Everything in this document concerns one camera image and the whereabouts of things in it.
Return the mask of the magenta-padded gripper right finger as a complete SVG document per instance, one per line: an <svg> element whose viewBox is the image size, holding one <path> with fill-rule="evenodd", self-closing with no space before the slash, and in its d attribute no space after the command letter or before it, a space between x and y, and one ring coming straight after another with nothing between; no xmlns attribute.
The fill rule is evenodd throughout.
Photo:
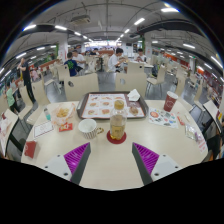
<svg viewBox="0 0 224 224"><path fill-rule="evenodd" d="M137 143L132 144L132 154L144 185L148 185L182 169L167 154L159 155Z"/></svg>

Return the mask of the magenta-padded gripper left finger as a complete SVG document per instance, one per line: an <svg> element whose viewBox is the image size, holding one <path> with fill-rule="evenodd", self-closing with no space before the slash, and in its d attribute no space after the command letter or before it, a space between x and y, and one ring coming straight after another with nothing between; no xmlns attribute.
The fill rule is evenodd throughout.
<svg viewBox="0 0 224 224"><path fill-rule="evenodd" d="M64 155L56 155L43 169L79 185L90 153L90 143L87 142Z"/></svg>

